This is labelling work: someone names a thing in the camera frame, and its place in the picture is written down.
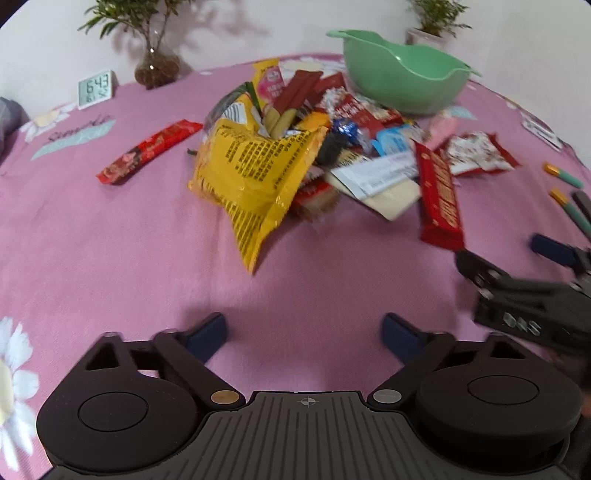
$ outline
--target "barcode label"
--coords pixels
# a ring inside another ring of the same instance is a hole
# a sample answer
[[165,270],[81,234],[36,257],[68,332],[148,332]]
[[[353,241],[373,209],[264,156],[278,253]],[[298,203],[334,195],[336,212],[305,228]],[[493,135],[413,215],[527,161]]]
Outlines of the barcode label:
[[227,118],[236,124],[246,125],[246,109],[244,108],[244,103],[231,104],[226,108],[222,118]]

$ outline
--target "circular cover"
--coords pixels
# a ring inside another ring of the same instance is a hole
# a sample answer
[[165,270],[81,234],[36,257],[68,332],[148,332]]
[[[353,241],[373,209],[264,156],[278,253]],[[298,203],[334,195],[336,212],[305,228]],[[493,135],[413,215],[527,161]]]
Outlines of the circular cover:
[[53,463],[99,473],[129,472],[168,458],[196,424],[195,402],[181,387],[119,368],[72,372],[37,419]]
[[564,440],[580,416],[577,385],[542,361],[486,358],[442,369],[421,384],[421,423],[462,450],[532,456]]

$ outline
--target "white flower pattern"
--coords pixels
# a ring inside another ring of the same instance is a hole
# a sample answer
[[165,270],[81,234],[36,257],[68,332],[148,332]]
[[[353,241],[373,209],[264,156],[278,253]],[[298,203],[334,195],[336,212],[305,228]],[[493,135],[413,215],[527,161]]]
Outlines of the white flower pattern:
[[69,103],[62,107],[56,108],[51,112],[47,112],[44,115],[40,115],[37,118],[24,124],[19,131],[27,132],[25,141],[30,143],[37,135],[41,135],[52,128],[54,128],[59,122],[65,120],[70,116],[70,113],[76,108],[75,103]]
[[0,320],[0,450],[6,465],[19,471],[17,448],[27,455],[33,454],[35,412],[25,400],[39,390],[37,374],[21,370],[33,354],[29,336],[19,323],[12,331],[12,319]]

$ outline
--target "green marker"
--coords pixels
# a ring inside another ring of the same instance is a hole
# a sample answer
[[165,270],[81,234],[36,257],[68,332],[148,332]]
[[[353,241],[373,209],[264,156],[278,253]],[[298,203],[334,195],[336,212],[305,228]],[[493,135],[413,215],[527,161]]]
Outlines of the green marker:
[[558,177],[560,180],[565,181],[577,189],[582,189],[584,186],[582,181],[574,178],[570,173],[566,173],[561,168],[550,165],[549,163],[544,163],[544,171],[553,177]]
[[559,189],[550,190],[550,196],[558,202],[575,225],[579,227],[579,230],[591,241],[591,223],[577,210],[577,207]]

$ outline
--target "gold marker cap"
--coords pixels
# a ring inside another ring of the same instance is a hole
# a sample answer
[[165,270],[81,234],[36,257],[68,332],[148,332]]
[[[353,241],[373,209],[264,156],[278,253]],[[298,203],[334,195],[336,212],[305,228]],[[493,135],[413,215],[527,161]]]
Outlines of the gold marker cap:
[[549,173],[550,175],[553,175],[554,177],[560,175],[560,169],[558,167],[550,165],[549,163],[544,163],[544,171],[546,173]]
[[569,204],[569,199],[559,189],[550,190],[550,196],[562,206]]

